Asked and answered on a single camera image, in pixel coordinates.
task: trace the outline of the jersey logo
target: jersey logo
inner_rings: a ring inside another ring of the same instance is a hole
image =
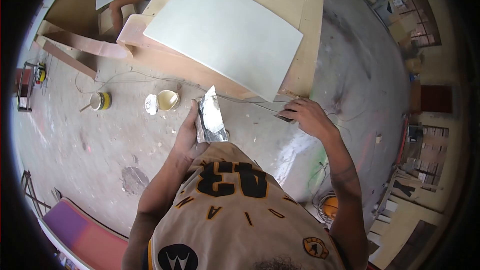
[[[197,254],[185,244],[165,246],[157,258],[163,270],[196,270],[198,267]]]
[[[327,247],[322,240],[315,237],[303,239],[303,249],[314,258],[324,259],[328,256]]]

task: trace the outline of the purple panel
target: purple panel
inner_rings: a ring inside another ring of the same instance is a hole
[[[69,249],[88,225],[87,220],[63,201],[52,207],[42,219]]]

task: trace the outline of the dirty floor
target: dirty floor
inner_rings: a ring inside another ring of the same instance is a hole
[[[56,187],[93,218],[128,236],[140,194],[171,150],[190,99],[204,92],[197,86],[128,73],[132,69],[167,78],[158,71],[97,58],[91,62],[98,81],[118,74],[102,87],[36,48],[27,57],[46,60],[48,80],[44,89],[34,91],[32,113],[18,113],[12,104],[12,134],[21,168],[31,172],[41,200],[54,205],[50,190]],[[88,92],[100,87],[112,93],[111,108],[79,113],[89,102]],[[408,88],[399,50],[368,5],[363,0],[324,0],[310,98],[332,113],[329,117],[339,125],[352,155],[366,228],[373,223],[373,205],[398,152]],[[145,98],[161,90],[178,91],[180,106],[151,116],[144,109]],[[331,188],[321,142],[261,107],[219,102],[231,141],[316,214],[312,198]],[[265,105],[281,110],[283,103]],[[375,144],[380,134],[382,141]]]

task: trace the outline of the number 43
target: number 43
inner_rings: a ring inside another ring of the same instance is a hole
[[[224,173],[237,173],[242,195],[253,198],[266,198],[268,194],[267,173],[252,169],[250,163],[216,161],[203,167],[197,191],[213,197],[235,194],[235,184],[223,181]]]

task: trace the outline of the small container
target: small container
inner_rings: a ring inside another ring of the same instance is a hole
[[[90,97],[90,106],[93,111],[106,110],[112,106],[112,94],[110,92],[93,93]]]
[[[170,90],[163,90],[158,95],[150,94],[145,99],[145,110],[150,115],[176,109],[178,105],[180,105],[180,95]]]

